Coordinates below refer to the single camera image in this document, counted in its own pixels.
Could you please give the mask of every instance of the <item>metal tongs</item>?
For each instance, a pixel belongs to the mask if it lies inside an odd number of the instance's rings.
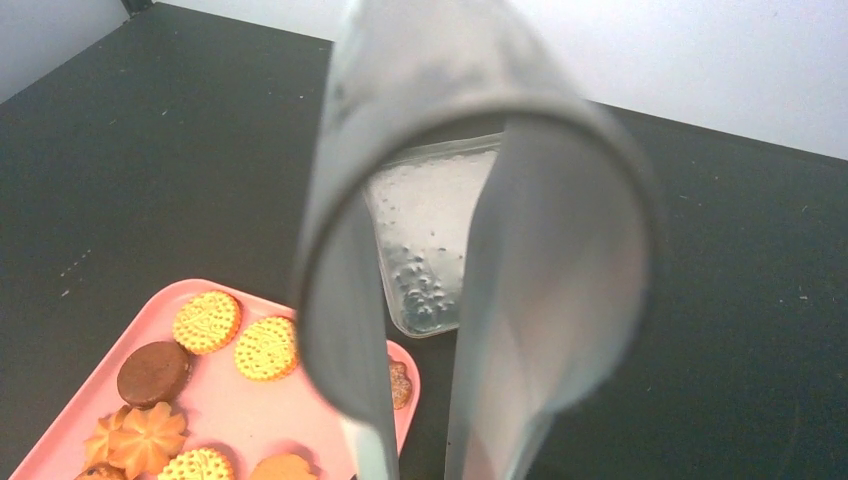
[[[361,479],[398,478],[362,187],[419,135],[492,114],[508,121],[469,236],[445,478],[524,476],[554,414],[607,378],[636,334],[658,242],[626,136],[501,0],[353,2],[330,64],[295,298],[303,365],[347,419]]]

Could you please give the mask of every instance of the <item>orange cookie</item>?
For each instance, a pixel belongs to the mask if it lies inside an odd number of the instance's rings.
[[[183,448],[185,428],[185,417],[171,415],[171,406],[165,402],[146,411],[134,408],[110,439],[109,463],[123,468],[128,480],[142,472],[158,475]]]
[[[83,468],[103,463],[108,459],[109,439],[112,438],[114,432],[121,428],[128,413],[130,413],[130,407],[124,405],[112,415],[97,420],[94,434],[83,442],[85,445],[85,465]]]
[[[297,367],[294,323],[268,317],[247,327],[236,343],[236,367],[250,380],[267,382],[285,377]]]
[[[253,469],[248,480],[317,480],[309,462],[293,453],[268,457]]]
[[[230,343],[240,324],[241,309],[235,298],[218,291],[201,293],[177,312],[174,340],[191,353],[212,353]]]
[[[127,480],[127,477],[120,469],[108,463],[98,463],[88,467],[74,480]]]
[[[400,410],[412,398],[412,381],[406,376],[406,365],[389,358],[389,378],[392,383],[392,406]]]
[[[177,455],[159,474],[159,480],[233,480],[233,466],[214,448],[198,448]]]

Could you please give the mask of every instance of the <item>brown round cookie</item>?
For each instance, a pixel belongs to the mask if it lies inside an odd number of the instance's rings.
[[[127,480],[124,472],[108,463],[98,463],[85,469],[74,480]]]
[[[406,365],[389,357],[389,378],[392,384],[392,407],[400,410],[412,398],[412,382],[406,376]]]
[[[153,342],[133,352],[118,372],[118,394],[136,408],[170,402],[188,379],[188,354],[176,342]]]

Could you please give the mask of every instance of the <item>round yellow cracker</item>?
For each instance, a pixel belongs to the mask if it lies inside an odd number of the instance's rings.
[[[247,327],[236,343],[235,361],[249,380],[268,382],[285,377],[298,364],[294,323],[268,317]]]
[[[235,298],[211,291],[192,297],[177,312],[174,340],[197,355],[224,348],[241,324],[241,309]]]
[[[233,466],[214,448],[189,450],[174,457],[157,477],[159,480],[233,480]]]

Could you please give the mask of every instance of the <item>pink tray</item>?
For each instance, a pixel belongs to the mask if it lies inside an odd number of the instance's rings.
[[[144,305],[11,480],[74,478],[85,460],[83,441],[94,431],[97,419],[124,404],[115,386],[124,359],[142,345],[173,338],[171,324],[177,310],[192,296],[208,290],[222,290],[239,301],[243,314],[241,331],[263,317],[294,316],[288,307],[207,280],[183,280],[166,287]],[[309,460],[313,473],[322,480],[349,480],[355,468],[342,432],[342,420],[315,391],[303,369],[298,367],[276,382],[252,382],[236,370],[235,343],[193,360],[191,378],[175,402],[188,420],[184,449],[217,447],[233,462],[236,479],[246,479],[253,467],[269,455],[294,452]],[[394,360],[406,364],[414,388],[409,404],[395,411],[400,449],[418,405],[421,379],[406,350],[388,342],[388,351]]]

